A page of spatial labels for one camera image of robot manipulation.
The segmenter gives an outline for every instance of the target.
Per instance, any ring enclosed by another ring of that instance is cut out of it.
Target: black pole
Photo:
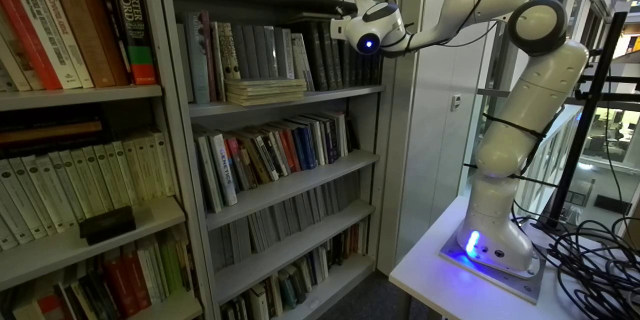
[[[602,55],[598,60],[598,66],[593,74],[593,80],[589,88],[589,96],[582,108],[582,115],[578,122],[578,127],[575,129],[575,135],[573,136],[573,142],[571,143],[571,148],[569,149],[569,153],[566,157],[562,177],[560,177],[558,187],[555,189],[551,211],[549,212],[549,217],[546,220],[546,224],[552,228],[558,226],[560,213],[562,212],[562,208],[565,204],[567,192],[569,192],[569,186],[571,186],[571,181],[574,179],[574,173],[576,172],[580,155],[582,155],[583,146],[585,145],[585,140],[589,133],[592,119],[594,118],[594,113],[596,108],[598,108],[598,101],[601,99],[602,88],[607,80],[611,60],[613,59],[613,52],[616,49],[618,39],[620,39],[622,26],[624,26],[626,19],[626,12],[616,12],[613,15],[611,26],[606,34]]]

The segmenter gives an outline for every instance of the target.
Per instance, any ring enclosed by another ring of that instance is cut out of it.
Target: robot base
[[[507,273],[503,270],[496,269],[495,267],[471,261],[467,256],[465,249],[458,245],[458,241],[456,241],[457,233],[458,230],[456,229],[442,246],[439,251],[440,256],[466,270],[469,270],[469,272],[494,283],[506,291],[517,295],[517,297],[520,297],[531,304],[535,305],[538,303],[540,288],[542,286],[542,276],[544,275],[544,268],[546,265],[546,261],[543,256],[536,254],[538,258],[537,267],[539,270],[535,272],[535,275],[526,275],[527,277],[525,277],[523,274]]]

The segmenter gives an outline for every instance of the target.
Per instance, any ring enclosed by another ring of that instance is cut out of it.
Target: blue light
[[[466,247],[464,249],[466,250],[466,253],[471,257],[476,256],[476,250],[474,249],[474,247],[476,246],[476,244],[478,244],[479,238],[480,233],[478,231],[473,231],[471,232],[471,236],[469,236],[469,241],[466,242]]]

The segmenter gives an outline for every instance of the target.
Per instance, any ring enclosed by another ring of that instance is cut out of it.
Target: desk
[[[411,297],[449,320],[582,320],[583,313],[566,297],[556,281],[556,269],[547,265],[537,305],[482,279],[451,261],[439,251],[464,218],[469,200],[458,196],[418,243],[395,266],[389,281]],[[534,243],[548,243],[533,228],[527,234]],[[585,239],[586,247],[596,247]],[[578,284],[565,277],[567,288]]]

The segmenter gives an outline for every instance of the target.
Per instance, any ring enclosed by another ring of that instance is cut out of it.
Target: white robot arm
[[[438,23],[409,33],[398,6],[355,0],[357,14],[331,20],[331,37],[361,54],[388,58],[443,45],[466,26],[505,22],[509,39],[530,56],[476,151],[478,174],[457,242],[473,261],[522,278],[538,272],[531,241],[510,221],[521,169],[578,81],[587,49],[567,39],[567,15],[555,0],[444,0]]]

